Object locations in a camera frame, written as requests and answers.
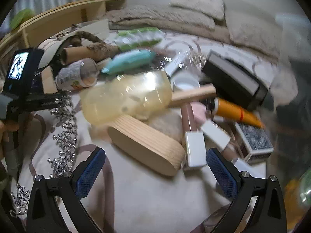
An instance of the blue gripper pad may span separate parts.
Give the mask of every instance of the blue gripper pad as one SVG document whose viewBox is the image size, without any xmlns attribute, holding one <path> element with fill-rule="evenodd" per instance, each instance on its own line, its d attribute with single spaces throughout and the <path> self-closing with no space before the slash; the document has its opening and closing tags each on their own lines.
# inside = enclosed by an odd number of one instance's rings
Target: blue gripper pad
<svg viewBox="0 0 311 233">
<path fill-rule="evenodd" d="M 238 170 L 231 162 L 226 161 L 216 148 L 208 150 L 206 160 L 226 197 L 235 199 L 241 185 Z"/>
<path fill-rule="evenodd" d="M 84 171 L 82 172 L 82 174 L 80 175 L 80 177 L 76 181 L 76 196 L 79 199 L 84 198 L 88 195 L 91 187 L 93 186 L 99 172 L 101 171 L 105 163 L 105 159 L 106 159 L 105 151 L 97 147 L 86 161 L 80 163 L 82 164 L 89 162 L 88 165 L 85 167 Z"/>
</svg>

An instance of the hand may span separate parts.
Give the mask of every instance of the hand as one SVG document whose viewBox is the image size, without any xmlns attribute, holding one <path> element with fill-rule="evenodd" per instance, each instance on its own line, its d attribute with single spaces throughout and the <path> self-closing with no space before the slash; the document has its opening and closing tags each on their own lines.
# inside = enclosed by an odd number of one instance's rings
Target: hand
<svg viewBox="0 0 311 233">
<path fill-rule="evenodd" d="M 0 142 L 2 139 L 8 141 L 9 137 L 7 136 L 6 131 L 17 131 L 19 128 L 18 123 L 13 121 L 0 121 Z M 3 150 L 2 145 L 0 144 L 0 160 L 3 159 Z"/>
</svg>

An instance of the camera screen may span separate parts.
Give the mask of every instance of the camera screen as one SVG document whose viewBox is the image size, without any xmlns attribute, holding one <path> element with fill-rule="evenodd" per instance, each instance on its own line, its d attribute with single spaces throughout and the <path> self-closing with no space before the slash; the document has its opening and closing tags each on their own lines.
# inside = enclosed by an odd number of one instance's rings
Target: camera screen
<svg viewBox="0 0 311 233">
<path fill-rule="evenodd" d="M 19 80 L 23 72 L 29 52 L 22 52 L 15 55 L 8 79 Z"/>
</svg>

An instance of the oval wooden block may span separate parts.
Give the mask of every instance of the oval wooden block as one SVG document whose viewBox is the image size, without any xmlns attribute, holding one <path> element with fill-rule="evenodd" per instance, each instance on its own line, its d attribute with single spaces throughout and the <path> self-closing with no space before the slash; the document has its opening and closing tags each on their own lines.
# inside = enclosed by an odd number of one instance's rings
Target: oval wooden block
<svg viewBox="0 0 311 233">
<path fill-rule="evenodd" d="M 129 115 L 114 121 L 108 135 L 120 149 L 166 176 L 174 176 L 185 157 L 180 143 Z"/>
</svg>

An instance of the yellow translucent container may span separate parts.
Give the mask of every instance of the yellow translucent container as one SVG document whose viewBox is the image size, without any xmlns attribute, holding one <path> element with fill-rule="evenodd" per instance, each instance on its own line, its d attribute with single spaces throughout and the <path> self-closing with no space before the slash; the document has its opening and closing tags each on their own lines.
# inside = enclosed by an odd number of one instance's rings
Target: yellow translucent container
<svg viewBox="0 0 311 233">
<path fill-rule="evenodd" d="M 145 120 L 152 112 L 165 109 L 172 90 L 164 71 L 117 76 L 111 82 L 80 93 L 85 119 L 101 125 L 128 114 Z"/>
</svg>

